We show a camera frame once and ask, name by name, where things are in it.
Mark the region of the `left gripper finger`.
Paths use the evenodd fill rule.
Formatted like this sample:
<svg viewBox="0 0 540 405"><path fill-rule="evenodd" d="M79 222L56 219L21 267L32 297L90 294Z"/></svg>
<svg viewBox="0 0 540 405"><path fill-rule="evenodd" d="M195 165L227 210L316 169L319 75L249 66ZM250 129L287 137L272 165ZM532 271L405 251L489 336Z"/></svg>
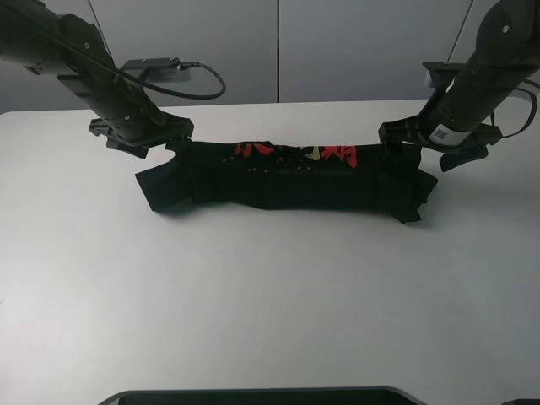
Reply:
<svg viewBox="0 0 540 405"><path fill-rule="evenodd" d="M107 139L105 146L110 150L115 150L115 151L123 152L126 154L130 154L131 156L134 156L140 159L146 159L148 155L148 149L143 146L129 146L124 143L120 143L112 138Z"/></svg>
<svg viewBox="0 0 540 405"><path fill-rule="evenodd" d="M188 136L171 138L165 144L165 149L174 153L180 153L182 150L186 149L191 143L192 140Z"/></svg>

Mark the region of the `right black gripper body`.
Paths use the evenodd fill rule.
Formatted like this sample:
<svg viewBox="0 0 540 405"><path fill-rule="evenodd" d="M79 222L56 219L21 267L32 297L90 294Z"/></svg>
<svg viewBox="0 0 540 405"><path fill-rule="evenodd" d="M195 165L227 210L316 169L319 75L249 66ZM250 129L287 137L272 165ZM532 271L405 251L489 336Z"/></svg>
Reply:
<svg viewBox="0 0 540 405"><path fill-rule="evenodd" d="M473 148L495 145L502 132L483 124L490 113L483 107L425 107L417 116L385 122L379 128L383 143L411 143L424 148Z"/></svg>

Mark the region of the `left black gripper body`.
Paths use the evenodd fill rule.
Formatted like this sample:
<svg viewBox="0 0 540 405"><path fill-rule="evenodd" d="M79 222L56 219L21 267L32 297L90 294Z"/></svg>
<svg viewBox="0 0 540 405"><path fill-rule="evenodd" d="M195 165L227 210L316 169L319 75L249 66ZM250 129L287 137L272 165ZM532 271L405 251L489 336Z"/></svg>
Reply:
<svg viewBox="0 0 540 405"><path fill-rule="evenodd" d="M91 95L88 107L98 116L89 131L128 147L152 148L190 138L194 130L190 119L162 111L144 93Z"/></svg>

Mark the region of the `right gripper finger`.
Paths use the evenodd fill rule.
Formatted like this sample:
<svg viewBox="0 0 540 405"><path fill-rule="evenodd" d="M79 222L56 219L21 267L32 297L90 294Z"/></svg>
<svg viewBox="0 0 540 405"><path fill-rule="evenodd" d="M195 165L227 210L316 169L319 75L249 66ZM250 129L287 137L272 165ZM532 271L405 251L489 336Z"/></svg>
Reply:
<svg viewBox="0 0 540 405"><path fill-rule="evenodd" d="M402 142L396 140L385 140L381 142L384 157L399 157L402 155Z"/></svg>
<svg viewBox="0 0 540 405"><path fill-rule="evenodd" d="M444 153L440 157L440 169L450 171L461 165L485 159L488 155L489 151L484 145L467 148L458 153Z"/></svg>

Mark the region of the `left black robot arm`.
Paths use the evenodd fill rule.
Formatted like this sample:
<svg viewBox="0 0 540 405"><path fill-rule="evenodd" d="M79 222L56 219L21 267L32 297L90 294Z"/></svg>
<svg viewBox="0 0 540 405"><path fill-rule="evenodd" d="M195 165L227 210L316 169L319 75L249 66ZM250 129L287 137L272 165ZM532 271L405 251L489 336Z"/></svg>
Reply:
<svg viewBox="0 0 540 405"><path fill-rule="evenodd" d="M35 75L53 75L97 117L89 131L109 149L143 159L150 148L188 140L193 123L162 111L124 78L95 25L57 15L41 1L1 3L1 58Z"/></svg>

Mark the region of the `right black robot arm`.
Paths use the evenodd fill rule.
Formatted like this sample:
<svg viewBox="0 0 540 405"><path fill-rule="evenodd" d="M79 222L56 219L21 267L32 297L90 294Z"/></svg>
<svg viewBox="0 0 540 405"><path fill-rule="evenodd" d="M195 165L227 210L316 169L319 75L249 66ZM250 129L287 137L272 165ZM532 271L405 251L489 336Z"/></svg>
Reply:
<svg viewBox="0 0 540 405"><path fill-rule="evenodd" d="M486 158L503 134L485 120L539 69L539 3L497 2L467 62L424 66L434 87L427 104L416 116L383 123L380 141L391 153L403 143L437 151L444 172Z"/></svg>

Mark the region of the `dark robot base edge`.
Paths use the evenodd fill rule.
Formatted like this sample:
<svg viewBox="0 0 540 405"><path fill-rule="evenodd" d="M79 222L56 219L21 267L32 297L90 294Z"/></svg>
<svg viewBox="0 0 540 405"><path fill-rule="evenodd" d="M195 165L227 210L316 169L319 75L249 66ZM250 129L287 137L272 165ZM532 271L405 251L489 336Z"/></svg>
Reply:
<svg viewBox="0 0 540 405"><path fill-rule="evenodd" d="M269 388L223 390L123 391L104 404L420 404L405 391L388 386Z"/></svg>

